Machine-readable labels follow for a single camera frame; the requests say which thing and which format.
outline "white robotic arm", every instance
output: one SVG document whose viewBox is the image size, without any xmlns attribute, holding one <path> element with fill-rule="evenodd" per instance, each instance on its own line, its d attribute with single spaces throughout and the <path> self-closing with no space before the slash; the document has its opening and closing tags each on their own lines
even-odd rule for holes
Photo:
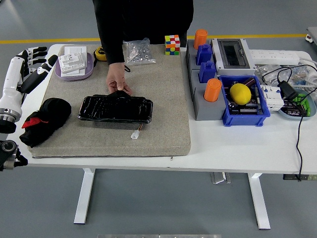
<svg viewBox="0 0 317 238">
<path fill-rule="evenodd" d="M 48 60 L 33 60 L 36 57 L 45 56 L 46 49 L 46 47 L 29 48 L 11 60 L 0 99 L 0 133 L 15 132 L 14 123 L 19 121 L 22 116 L 23 94 L 28 94 L 36 88 L 54 66 L 57 60 L 56 55 L 51 56 Z M 29 66 L 35 63 L 43 64 L 34 71 Z"/>
<path fill-rule="evenodd" d="M 34 59 L 47 55 L 46 49 L 46 47 L 29 48 L 11 60 L 0 99 L 0 133 L 15 132 L 15 122 L 22 116 L 23 95 L 32 92 L 46 78 L 57 61 L 56 55 L 48 60 Z M 35 71 L 29 66 L 36 63 L 42 65 Z M 0 171 L 27 164 L 27 159 L 21 155 L 14 141 L 0 141 Z"/>
</svg>

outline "yellow floor line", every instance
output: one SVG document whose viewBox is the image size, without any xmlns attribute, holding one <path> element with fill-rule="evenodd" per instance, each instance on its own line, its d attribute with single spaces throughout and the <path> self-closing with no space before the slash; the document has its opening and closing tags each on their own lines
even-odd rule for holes
<svg viewBox="0 0 317 238">
<path fill-rule="evenodd" d="M 297 38 L 306 34 L 272 34 L 272 35 L 208 35 L 208 38 Z M 34 40 L 2 40 L 0 44 L 29 44 L 29 43 L 62 43 L 62 42 L 99 42 L 100 38 L 65 38 L 65 39 L 34 39 Z"/>
</svg>

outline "yellow ball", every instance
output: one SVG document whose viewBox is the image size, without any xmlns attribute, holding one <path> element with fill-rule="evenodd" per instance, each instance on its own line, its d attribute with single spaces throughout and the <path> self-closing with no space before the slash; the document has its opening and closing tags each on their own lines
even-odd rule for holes
<svg viewBox="0 0 317 238">
<path fill-rule="evenodd" d="M 245 105 L 251 100 L 251 91 L 246 85 L 236 83 L 230 88 L 230 96 L 236 104 Z"/>
</svg>

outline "red tag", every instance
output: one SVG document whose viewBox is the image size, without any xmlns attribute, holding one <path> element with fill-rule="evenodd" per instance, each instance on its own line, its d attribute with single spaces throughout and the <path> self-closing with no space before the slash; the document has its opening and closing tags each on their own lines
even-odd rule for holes
<svg viewBox="0 0 317 238">
<path fill-rule="evenodd" d="M 31 118 L 29 121 L 26 121 L 23 125 L 22 125 L 22 129 L 23 128 L 27 128 L 27 127 L 30 127 L 30 126 L 33 126 L 33 125 L 37 125 L 39 123 L 49 123 L 48 121 L 43 121 L 39 118 Z"/>
</svg>

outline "black shirt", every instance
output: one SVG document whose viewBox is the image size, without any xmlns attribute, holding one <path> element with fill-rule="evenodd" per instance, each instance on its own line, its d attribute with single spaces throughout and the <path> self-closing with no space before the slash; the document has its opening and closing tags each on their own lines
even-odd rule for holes
<svg viewBox="0 0 317 238">
<path fill-rule="evenodd" d="M 193 0 L 93 0 L 101 44 L 109 64 L 124 62 L 122 43 L 185 34 L 193 20 Z"/>
</svg>

